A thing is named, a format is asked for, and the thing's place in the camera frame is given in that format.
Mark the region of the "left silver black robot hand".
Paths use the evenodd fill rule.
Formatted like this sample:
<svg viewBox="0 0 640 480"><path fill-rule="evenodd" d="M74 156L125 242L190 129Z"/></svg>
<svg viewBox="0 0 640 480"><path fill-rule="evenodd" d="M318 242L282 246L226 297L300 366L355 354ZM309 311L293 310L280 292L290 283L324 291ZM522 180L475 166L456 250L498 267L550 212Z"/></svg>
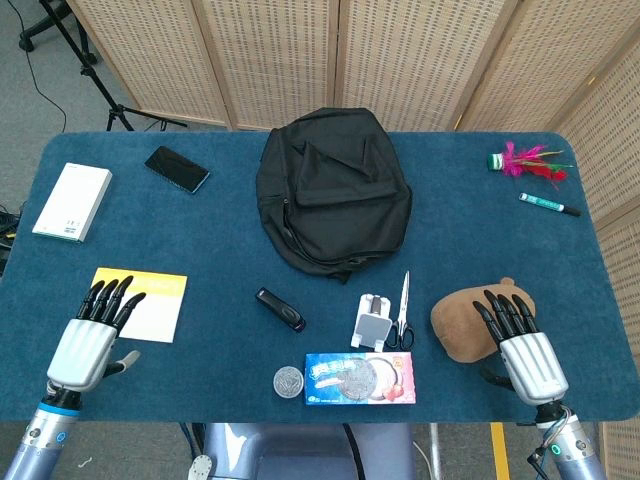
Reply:
<svg viewBox="0 0 640 480"><path fill-rule="evenodd" d="M100 280L91 286L76 316L68 322L48 367L48 395L89 392L102 379L123 373L137 362L141 356L137 350L119 360L110 360L115 341L133 310L146 297L142 292L123 300L133 280L129 275L122 280Z"/></svg>

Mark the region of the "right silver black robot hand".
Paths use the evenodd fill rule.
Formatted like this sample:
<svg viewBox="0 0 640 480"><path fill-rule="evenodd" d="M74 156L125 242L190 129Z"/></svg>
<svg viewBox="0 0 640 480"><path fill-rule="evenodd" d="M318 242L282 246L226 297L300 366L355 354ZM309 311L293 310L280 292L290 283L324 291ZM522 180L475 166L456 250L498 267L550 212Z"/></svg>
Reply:
<svg viewBox="0 0 640 480"><path fill-rule="evenodd" d="M506 297L484 291L490 306L475 300L479 313L494 341L508 375L497 376L483 369L483 379L515 392L527 405L539 406L559 401L569 388L556 353L545 333L536 325L533 313L517 294Z"/></svg>

